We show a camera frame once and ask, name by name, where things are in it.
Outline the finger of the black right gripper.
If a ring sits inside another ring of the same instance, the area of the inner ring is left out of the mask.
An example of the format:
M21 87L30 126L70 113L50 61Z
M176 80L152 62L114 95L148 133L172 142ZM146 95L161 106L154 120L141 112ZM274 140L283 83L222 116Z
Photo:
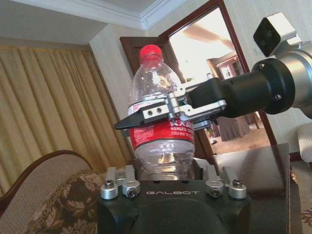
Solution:
M191 80L186 83L171 78L140 78L139 81L141 83L132 85L129 109L139 109L157 103L167 104L171 108L171 99L184 99L187 93L203 85L208 79Z
M125 130L155 125L167 120L191 121L195 130L207 128L211 125L209 118L225 110L226 101L220 100L202 107L193 108L189 104L180 105L185 96L175 97L169 93L160 102L140 108L137 112L127 116L115 124L115 129Z

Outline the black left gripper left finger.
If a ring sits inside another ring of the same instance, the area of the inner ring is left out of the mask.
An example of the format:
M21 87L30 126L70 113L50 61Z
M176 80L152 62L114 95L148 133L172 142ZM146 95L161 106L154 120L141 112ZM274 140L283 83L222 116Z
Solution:
M109 167L105 174L105 180L101 186L100 196L102 199L115 199L119 194L119 187L122 194L127 198L133 199L140 193L140 182L136 180L133 165L126 165L124 178L117 179L116 167Z

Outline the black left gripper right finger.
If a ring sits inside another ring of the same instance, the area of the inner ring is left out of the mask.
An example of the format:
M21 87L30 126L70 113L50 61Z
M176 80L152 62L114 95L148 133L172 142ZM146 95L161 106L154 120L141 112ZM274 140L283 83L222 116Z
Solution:
M220 198L228 189L229 197L233 199L245 199L247 187L240 180L232 167L223 167L223 177L217 174L214 165L204 159L195 158L197 165L203 170L203 180L206 185L206 193L212 198Z

